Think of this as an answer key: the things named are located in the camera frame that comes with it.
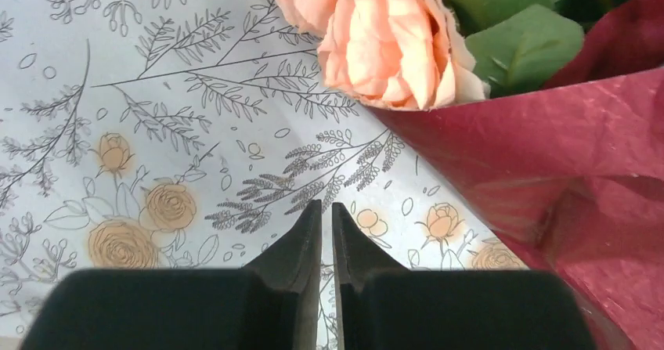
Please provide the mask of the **peach rose stem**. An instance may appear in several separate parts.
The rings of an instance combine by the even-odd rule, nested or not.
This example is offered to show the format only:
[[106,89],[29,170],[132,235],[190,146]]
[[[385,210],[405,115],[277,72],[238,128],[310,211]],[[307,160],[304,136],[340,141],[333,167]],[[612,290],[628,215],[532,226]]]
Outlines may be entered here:
[[373,107],[434,110],[539,89],[578,54],[572,7],[610,0],[275,0],[321,37],[324,83]]

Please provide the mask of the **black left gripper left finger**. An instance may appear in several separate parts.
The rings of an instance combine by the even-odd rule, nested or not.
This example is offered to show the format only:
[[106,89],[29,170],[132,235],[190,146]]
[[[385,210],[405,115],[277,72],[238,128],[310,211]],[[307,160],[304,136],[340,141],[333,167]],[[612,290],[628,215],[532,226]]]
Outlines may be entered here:
[[322,203],[238,269],[87,269],[45,300],[21,348],[313,349]]

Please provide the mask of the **dark maroon wrapping paper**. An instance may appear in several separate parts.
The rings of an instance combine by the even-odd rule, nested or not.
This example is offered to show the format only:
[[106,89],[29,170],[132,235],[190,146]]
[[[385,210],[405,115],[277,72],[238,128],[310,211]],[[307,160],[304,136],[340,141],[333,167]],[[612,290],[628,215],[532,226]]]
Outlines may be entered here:
[[574,289],[599,348],[662,348],[663,0],[610,11],[540,91],[375,115]]

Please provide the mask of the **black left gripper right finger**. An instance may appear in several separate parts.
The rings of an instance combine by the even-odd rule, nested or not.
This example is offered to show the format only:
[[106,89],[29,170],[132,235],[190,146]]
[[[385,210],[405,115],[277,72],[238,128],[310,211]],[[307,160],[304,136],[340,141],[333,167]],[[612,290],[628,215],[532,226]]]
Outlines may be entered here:
[[571,291],[547,272],[410,270],[332,206],[342,349],[593,349]]

